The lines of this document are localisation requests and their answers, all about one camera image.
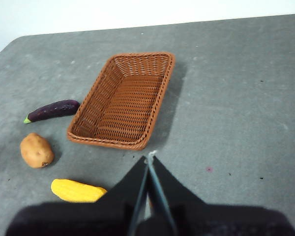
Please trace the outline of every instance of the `eggplant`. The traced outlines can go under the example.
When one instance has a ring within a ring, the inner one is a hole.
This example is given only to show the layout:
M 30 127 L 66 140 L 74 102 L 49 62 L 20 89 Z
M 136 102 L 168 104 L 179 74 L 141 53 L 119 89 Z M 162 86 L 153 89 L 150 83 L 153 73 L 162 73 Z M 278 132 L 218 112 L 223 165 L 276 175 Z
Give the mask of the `eggplant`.
M 54 117 L 74 115 L 76 114 L 79 106 L 80 104 L 75 100 L 54 102 L 29 113 L 23 122 L 27 124 Z

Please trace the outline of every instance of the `white wall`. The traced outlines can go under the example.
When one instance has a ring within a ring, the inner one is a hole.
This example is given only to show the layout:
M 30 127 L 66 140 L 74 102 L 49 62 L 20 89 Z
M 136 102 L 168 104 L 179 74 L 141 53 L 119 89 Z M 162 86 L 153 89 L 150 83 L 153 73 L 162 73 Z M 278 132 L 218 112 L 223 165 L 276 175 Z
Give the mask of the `white wall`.
M 295 0 L 0 0 L 0 51 L 32 34 L 295 13 Z

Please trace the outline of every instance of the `brown potato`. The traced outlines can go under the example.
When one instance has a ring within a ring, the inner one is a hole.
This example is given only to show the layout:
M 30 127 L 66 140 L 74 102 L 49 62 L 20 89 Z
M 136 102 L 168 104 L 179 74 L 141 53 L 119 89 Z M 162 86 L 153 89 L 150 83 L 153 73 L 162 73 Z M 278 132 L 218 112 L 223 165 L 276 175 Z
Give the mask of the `brown potato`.
M 52 163 L 54 153 L 46 139 L 36 133 L 28 134 L 20 144 L 24 161 L 32 168 L 41 168 Z

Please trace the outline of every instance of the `corn cob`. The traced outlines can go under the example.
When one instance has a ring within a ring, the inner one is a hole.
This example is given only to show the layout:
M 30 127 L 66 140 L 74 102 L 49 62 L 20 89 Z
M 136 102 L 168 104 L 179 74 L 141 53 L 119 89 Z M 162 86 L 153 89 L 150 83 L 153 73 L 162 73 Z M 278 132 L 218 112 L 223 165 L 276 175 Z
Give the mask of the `corn cob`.
M 101 187 L 57 178 L 51 184 L 51 191 L 62 200 L 71 203 L 93 203 L 107 192 Z

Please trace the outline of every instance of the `plastic corn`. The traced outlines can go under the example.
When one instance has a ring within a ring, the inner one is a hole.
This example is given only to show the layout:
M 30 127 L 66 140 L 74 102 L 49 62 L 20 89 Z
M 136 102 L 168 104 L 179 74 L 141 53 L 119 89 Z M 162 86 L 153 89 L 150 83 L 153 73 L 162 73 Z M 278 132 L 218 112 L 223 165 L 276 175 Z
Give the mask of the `plastic corn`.
M 62 200 L 71 203 L 93 203 L 102 197 L 107 190 L 69 179 L 54 179 L 51 191 Z

